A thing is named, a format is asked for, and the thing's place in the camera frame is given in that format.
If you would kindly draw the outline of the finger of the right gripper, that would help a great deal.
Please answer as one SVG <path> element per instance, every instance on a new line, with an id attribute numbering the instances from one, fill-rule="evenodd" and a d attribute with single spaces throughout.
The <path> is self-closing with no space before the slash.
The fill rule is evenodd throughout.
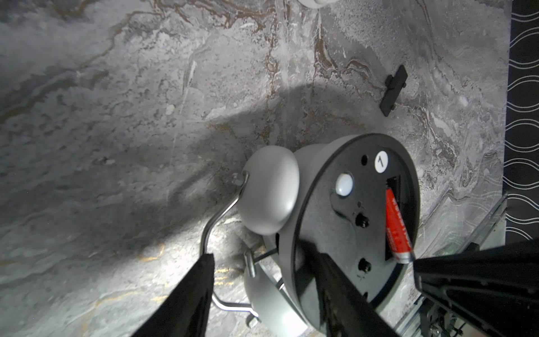
<path id="1" fill-rule="evenodd" d="M 487 336 L 538 335 L 538 240 L 418 259 L 415 286 Z"/>

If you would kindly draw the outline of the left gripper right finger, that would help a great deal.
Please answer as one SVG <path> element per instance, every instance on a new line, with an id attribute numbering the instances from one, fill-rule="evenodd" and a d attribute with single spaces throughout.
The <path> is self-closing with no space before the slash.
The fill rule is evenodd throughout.
<path id="1" fill-rule="evenodd" d="M 327 336 L 396 336 L 328 254 L 310 258 Z"/>

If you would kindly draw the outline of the black battery cover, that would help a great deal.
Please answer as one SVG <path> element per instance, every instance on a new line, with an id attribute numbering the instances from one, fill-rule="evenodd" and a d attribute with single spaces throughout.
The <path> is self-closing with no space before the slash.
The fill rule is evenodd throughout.
<path id="1" fill-rule="evenodd" d="M 385 93 L 380 101 L 379 108 L 385 117 L 395 109 L 395 103 L 401 90 L 406 87 L 408 73 L 404 65 L 400 65 L 394 75 L 388 75 L 385 80 Z"/>

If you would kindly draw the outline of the white square alarm clock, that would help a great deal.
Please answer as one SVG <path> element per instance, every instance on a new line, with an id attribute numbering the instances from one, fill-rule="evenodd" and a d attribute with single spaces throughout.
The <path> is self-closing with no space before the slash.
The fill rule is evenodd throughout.
<path id="1" fill-rule="evenodd" d="M 339 0 L 298 0 L 303 6 L 312 9 L 320 9 Z"/>

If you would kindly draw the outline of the white twin bell alarm clock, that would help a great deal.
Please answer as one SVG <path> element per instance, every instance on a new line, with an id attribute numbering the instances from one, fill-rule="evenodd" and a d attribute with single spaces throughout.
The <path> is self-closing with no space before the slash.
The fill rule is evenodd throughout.
<path id="1" fill-rule="evenodd" d="M 418 177 L 411 156 L 383 134 L 345 136 L 292 152 L 266 146 L 256 151 L 236 179 L 238 191 L 206 224 L 200 252 L 213 227 L 232 208 L 261 235 L 282 278 L 261 257 L 244 255 L 247 303 L 213 296 L 225 311 L 244 312 L 278 336 L 299 336 L 313 327 L 326 334 L 310 258 L 328 254 L 380 315 L 404 277 L 390 250 L 385 190 L 397 200 L 414 248 L 420 216 Z"/>

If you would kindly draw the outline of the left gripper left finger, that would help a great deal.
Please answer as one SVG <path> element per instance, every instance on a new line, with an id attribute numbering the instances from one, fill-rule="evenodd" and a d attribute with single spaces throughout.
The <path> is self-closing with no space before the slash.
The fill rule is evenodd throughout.
<path id="1" fill-rule="evenodd" d="M 215 260 L 204 254 L 134 336 L 204 336 L 214 285 Z"/>

